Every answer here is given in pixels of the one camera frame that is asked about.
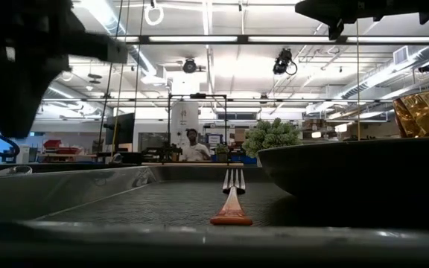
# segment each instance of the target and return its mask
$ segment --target man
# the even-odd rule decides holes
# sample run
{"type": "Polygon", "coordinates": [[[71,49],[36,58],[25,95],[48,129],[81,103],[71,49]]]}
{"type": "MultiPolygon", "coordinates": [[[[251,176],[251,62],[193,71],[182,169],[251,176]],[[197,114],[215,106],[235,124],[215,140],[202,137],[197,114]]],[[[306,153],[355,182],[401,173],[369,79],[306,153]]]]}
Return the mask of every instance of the man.
{"type": "Polygon", "coordinates": [[[190,129],[186,132],[188,140],[190,141],[189,146],[183,147],[183,154],[180,157],[181,161],[203,161],[210,160],[209,150],[205,145],[197,142],[198,131],[190,129]]]}

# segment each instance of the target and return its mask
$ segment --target dark bowl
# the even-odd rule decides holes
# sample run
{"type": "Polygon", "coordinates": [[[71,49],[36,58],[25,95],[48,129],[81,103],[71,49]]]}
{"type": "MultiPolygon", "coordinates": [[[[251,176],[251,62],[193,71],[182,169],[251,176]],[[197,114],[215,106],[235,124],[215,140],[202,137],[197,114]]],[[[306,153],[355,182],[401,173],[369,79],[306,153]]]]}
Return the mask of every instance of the dark bowl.
{"type": "Polygon", "coordinates": [[[299,145],[261,150],[269,177],[308,200],[429,200],[429,138],[299,145]]]}

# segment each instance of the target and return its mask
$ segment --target ceiling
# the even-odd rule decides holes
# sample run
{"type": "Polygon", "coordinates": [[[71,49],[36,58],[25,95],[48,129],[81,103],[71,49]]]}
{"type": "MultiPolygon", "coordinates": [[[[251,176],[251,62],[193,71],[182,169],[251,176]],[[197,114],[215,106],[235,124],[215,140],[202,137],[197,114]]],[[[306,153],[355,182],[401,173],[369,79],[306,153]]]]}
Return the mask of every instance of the ceiling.
{"type": "MultiPolygon", "coordinates": [[[[87,8],[88,1],[74,0],[74,13],[87,31],[106,34],[105,28],[94,16],[94,10],[87,8]]],[[[210,35],[325,35],[328,30],[326,25],[295,13],[294,7],[298,1],[243,0],[244,11],[240,12],[238,0],[158,0],[156,3],[162,6],[164,18],[155,26],[149,25],[142,18],[142,5],[149,5],[148,0],[96,1],[108,1],[115,14],[121,14],[122,24],[132,35],[203,35],[206,33],[205,28],[208,28],[210,35]],[[206,20],[208,23],[204,24],[203,1],[210,7],[206,20]]],[[[150,12],[152,20],[157,19],[156,12],[150,12]]],[[[378,23],[374,23],[372,19],[361,19],[358,26],[360,35],[429,35],[429,22],[420,25],[418,14],[388,16],[378,23]]],[[[346,25],[343,35],[356,33],[355,25],[346,25]]],[[[360,77],[366,75],[390,61],[393,52],[399,48],[400,46],[396,45],[369,45],[359,48],[354,45],[210,45],[212,91],[234,98],[259,98],[261,93],[270,93],[271,98],[327,98],[327,86],[345,86],[356,81],[358,71],[360,77]],[[283,48],[291,49],[298,65],[298,72],[292,77],[273,74],[274,60],[283,48]]],[[[169,77],[183,75],[180,62],[184,62],[187,57],[194,58],[197,65],[203,66],[203,72],[197,74],[196,78],[200,81],[200,91],[209,92],[205,45],[141,45],[140,50],[159,70],[163,66],[166,67],[169,77]]],[[[102,97],[107,88],[115,98],[118,97],[119,89],[122,92],[121,98],[134,98],[135,91],[139,92],[137,98],[168,96],[169,86],[141,82],[144,75],[140,71],[137,74],[136,68],[132,69],[133,64],[114,64],[111,68],[109,63],[82,57],[71,57],[69,64],[72,73],[63,74],[56,81],[90,98],[102,97]],[[93,85],[94,89],[90,91],[86,88],[90,85],[88,81],[91,79],[87,77],[89,73],[102,76],[101,83],[93,85]]],[[[388,86],[391,91],[401,89],[413,84],[412,73],[411,70],[399,72],[397,76],[383,81],[379,86],[388,86]]],[[[429,74],[418,73],[415,82],[418,78],[427,77],[429,74]]],[[[284,108],[307,105],[308,103],[288,103],[284,108]]],[[[133,103],[121,103],[120,106],[133,106],[133,103]]],[[[153,106],[153,103],[140,103],[138,106],[153,106]]]]}

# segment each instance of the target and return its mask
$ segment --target potted plant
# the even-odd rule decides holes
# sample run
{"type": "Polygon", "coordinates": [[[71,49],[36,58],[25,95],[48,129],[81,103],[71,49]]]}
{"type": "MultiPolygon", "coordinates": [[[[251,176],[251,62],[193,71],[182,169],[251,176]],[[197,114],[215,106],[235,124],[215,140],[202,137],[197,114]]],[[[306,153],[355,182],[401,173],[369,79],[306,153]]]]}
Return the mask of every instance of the potted plant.
{"type": "Polygon", "coordinates": [[[243,148],[249,157],[258,158],[259,150],[301,143],[299,130],[291,123],[282,123],[280,118],[276,118],[272,124],[268,121],[258,121],[255,129],[246,133],[243,148]]]}
{"type": "Polygon", "coordinates": [[[216,153],[216,159],[219,162],[227,162],[228,161],[229,149],[226,145],[218,144],[216,146],[216,149],[214,150],[214,152],[216,153]]]}

